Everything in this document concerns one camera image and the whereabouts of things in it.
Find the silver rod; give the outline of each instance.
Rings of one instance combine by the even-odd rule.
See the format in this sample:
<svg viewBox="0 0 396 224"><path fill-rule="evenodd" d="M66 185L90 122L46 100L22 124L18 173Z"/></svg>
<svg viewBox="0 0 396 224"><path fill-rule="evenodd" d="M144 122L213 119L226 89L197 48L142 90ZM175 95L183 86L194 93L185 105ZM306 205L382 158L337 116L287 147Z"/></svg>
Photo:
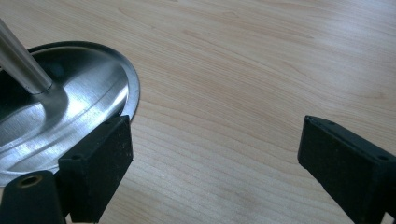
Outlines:
<svg viewBox="0 0 396 224"><path fill-rule="evenodd" d="M1 19L0 66L32 94L46 91L52 85L50 77Z"/></svg>

